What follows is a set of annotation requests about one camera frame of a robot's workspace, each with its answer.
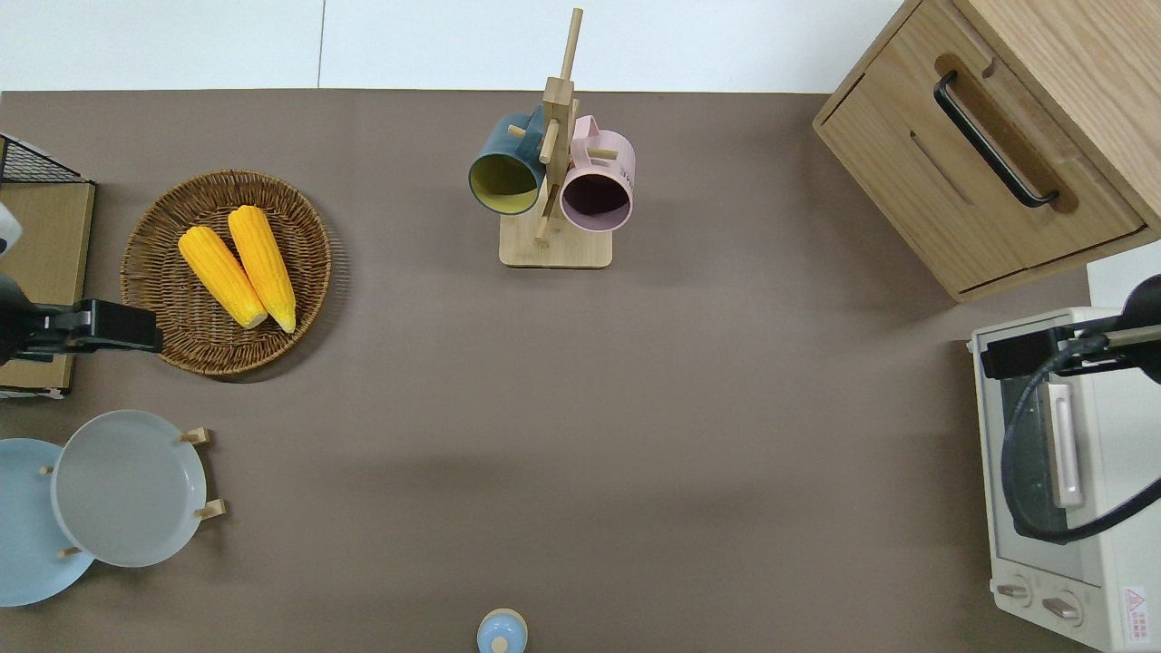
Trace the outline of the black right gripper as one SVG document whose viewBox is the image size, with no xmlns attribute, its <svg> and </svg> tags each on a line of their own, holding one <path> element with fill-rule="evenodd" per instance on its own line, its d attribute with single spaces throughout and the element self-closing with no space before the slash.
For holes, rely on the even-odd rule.
<svg viewBox="0 0 1161 653">
<path fill-rule="evenodd" d="M 1057 356 L 1068 340 L 1079 340 L 1118 330 L 1119 316 L 1104 316 L 1079 321 L 1068 326 L 1050 326 L 1033 332 L 1005 336 L 986 333 L 980 339 L 980 360 L 983 375 L 991 380 L 1032 376 L 1046 361 Z M 1145 344 L 1104 349 L 1095 353 L 1075 353 L 1066 363 L 1066 375 L 1097 375 L 1104 372 L 1140 367 L 1146 356 Z"/>
</svg>

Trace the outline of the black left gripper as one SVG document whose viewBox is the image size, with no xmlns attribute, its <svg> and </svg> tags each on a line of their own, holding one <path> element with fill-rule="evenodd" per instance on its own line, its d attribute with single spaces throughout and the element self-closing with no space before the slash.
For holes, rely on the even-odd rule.
<svg viewBox="0 0 1161 653">
<path fill-rule="evenodd" d="M 14 356 L 79 356 L 98 346 L 163 352 L 153 311 L 104 300 L 14 311 Z"/>
</svg>

